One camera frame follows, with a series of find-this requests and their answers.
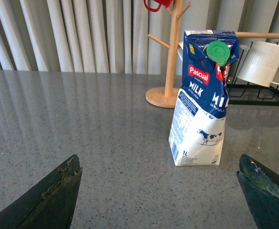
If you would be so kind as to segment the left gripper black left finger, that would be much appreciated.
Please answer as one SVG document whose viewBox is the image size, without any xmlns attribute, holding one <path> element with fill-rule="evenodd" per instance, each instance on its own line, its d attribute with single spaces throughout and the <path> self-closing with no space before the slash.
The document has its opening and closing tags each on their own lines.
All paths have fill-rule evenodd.
<svg viewBox="0 0 279 229">
<path fill-rule="evenodd" d="M 78 156 L 70 156 L 0 212 L 0 229 L 70 228 L 82 171 Z"/>
</svg>

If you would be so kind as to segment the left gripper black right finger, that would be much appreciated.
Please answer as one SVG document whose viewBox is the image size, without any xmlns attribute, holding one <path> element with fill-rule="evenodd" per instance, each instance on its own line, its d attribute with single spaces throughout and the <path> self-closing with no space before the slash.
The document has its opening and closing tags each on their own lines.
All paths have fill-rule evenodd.
<svg viewBox="0 0 279 229">
<path fill-rule="evenodd" d="M 243 154 L 237 178 L 259 229 L 279 229 L 279 175 Z"/>
</svg>

